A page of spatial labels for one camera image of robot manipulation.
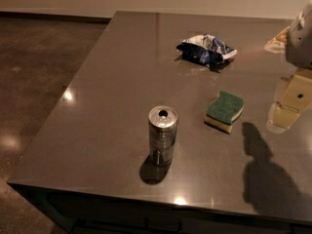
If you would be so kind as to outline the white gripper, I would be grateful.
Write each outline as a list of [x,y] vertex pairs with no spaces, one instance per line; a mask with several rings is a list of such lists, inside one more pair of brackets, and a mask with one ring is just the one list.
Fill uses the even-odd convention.
[[312,0],[290,25],[286,60],[300,69],[285,80],[271,107],[271,125],[277,130],[289,129],[312,103]]

